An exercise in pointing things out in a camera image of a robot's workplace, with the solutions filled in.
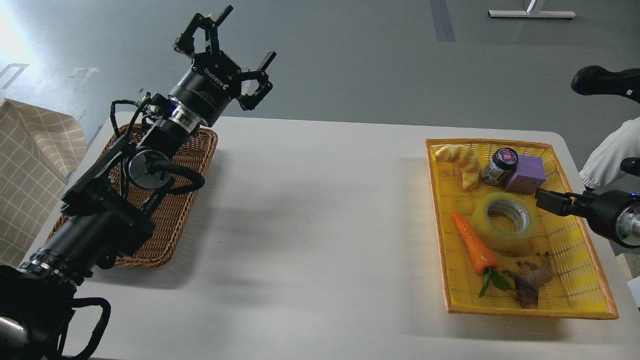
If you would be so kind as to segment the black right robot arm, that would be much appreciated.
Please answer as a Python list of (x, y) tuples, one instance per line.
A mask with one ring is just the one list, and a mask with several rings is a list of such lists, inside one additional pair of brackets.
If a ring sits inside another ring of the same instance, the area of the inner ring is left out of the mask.
[(586, 220), (597, 235), (622, 248), (640, 246), (640, 199), (637, 193), (610, 190), (603, 193), (585, 190), (582, 193), (560, 193), (538, 189), (535, 205), (551, 214), (573, 215)]

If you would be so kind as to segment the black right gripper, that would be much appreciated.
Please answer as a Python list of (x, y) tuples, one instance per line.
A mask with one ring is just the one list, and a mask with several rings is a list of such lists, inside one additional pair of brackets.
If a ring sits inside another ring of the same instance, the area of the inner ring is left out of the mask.
[(628, 208), (628, 193), (610, 190), (596, 194), (560, 193), (539, 188), (534, 193), (535, 206), (551, 214), (566, 217), (574, 215), (585, 218), (590, 229), (608, 240), (625, 240), (626, 226), (621, 223), (623, 212)]

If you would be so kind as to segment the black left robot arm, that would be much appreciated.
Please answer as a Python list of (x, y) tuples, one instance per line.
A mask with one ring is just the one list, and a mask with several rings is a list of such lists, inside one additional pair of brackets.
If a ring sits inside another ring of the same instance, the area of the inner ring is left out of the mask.
[(201, 127), (210, 128), (233, 101), (251, 111), (273, 89), (267, 68), (270, 51), (256, 70), (244, 71), (220, 48), (218, 28), (233, 11), (217, 17), (194, 14), (173, 44), (191, 61), (167, 94), (147, 94), (121, 132), (113, 101), (110, 121), (115, 142), (63, 194), (66, 223), (18, 268), (1, 267), (1, 358), (62, 360), (77, 309), (102, 312), (87, 345), (74, 355), (87, 360), (98, 348), (112, 307), (104, 298), (75, 296), (93, 268), (110, 269), (132, 256), (157, 227), (153, 215), (167, 196), (199, 191), (201, 173), (173, 157)]

